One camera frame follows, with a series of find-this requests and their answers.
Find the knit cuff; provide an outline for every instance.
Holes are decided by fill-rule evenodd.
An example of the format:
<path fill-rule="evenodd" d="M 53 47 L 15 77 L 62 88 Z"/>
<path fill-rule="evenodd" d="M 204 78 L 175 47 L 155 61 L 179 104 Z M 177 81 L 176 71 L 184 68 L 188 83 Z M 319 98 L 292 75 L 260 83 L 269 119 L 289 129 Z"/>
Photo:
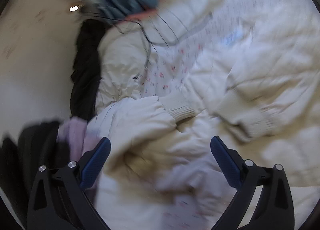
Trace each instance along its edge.
<path fill-rule="evenodd" d="M 217 114 L 242 142 L 276 134 L 276 125 L 270 114 L 259 109 L 253 101 L 243 99 L 236 90 L 227 91 L 217 107 Z"/>
<path fill-rule="evenodd" d="M 164 110 L 168 112 L 176 122 L 196 115 L 195 110 L 179 91 L 171 92 L 165 97 L 159 97 L 159 101 L 162 103 Z"/>

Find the blue gripper pad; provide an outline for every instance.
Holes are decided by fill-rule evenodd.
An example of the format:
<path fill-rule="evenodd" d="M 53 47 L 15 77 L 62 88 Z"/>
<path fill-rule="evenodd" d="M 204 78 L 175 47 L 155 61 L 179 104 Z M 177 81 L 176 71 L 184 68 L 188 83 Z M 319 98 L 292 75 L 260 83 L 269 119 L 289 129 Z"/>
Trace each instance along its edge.
<path fill-rule="evenodd" d="M 93 186 L 96 181 L 104 163 L 106 162 L 111 151 L 110 140 L 106 137 L 102 138 L 96 148 L 91 151 L 94 152 L 91 159 L 87 162 L 81 172 L 80 188 L 86 190 Z"/>
<path fill-rule="evenodd" d="M 211 139 L 210 147 L 228 184 L 239 190 L 242 185 L 240 169 L 228 153 L 228 148 L 218 136 Z"/>

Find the jacket sleeve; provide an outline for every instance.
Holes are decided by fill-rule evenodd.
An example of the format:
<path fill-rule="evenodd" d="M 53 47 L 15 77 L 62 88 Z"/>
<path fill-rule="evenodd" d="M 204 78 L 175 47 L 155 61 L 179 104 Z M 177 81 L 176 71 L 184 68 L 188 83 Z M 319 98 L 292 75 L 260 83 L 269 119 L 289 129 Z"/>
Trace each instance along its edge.
<path fill-rule="evenodd" d="M 165 97 L 125 98 L 105 111 L 98 115 L 95 125 L 99 126 L 99 135 L 111 141 L 105 171 L 122 163 L 124 153 L 131 148 L 158 139 L 174 130 L 177 122 L 195 116 L 194 109 L 179 91 Z"/>
<path fill-rule="evenodd" d="M 239 50 L 217 107 L 239 140 L 275 135 L 303 114 L 320 80 L 319 40 L 313 14 L 278 9 L 256 20 L 252 44 Z"/>

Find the white bright spot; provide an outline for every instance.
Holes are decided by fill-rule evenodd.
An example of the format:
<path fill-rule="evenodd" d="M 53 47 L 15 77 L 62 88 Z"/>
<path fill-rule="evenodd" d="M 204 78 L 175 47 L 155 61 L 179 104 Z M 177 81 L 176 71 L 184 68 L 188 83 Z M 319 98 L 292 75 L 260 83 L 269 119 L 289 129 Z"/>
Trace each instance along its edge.
<path fill-rule="evenodd" d="M 77 11 L 79 7 L 77 6 L 73 6 L 73 7 L 70 7 L 69 11 L 70 12 L 73 12 L 73 11 Z"/>

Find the silver screw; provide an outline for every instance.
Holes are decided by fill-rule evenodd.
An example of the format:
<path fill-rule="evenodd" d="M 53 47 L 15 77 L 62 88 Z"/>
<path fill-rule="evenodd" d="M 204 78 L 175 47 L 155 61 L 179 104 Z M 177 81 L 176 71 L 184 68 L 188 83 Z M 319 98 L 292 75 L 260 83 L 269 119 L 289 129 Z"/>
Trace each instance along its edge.
<path fill-rule="evenodd" d="M 42 165 L 42 166 L 40 166 L 39 171 L 43 172 L 43 171 L 45 171 L 46 168 L 47 167 L 45 165 Z"/>
<path fill-rule="evenodd" d="M 282 167 L 281 164 L 276 164 L 276 169 L 277 169 L 277 170 L 283 170 L 283 167 Z"/>
<path fill-rule="evenodd" d="M 252 167 L 254 165 L 252 160 L 245 160 L 244 162 L 248 167 Z"/>
<path fill-rule="evenodd" d="M 68 164 L 69 168 L 74 168 L 76 166 L 77 166 L 77 163 L 75 161 L 70 161 L 69 164 Z"/>

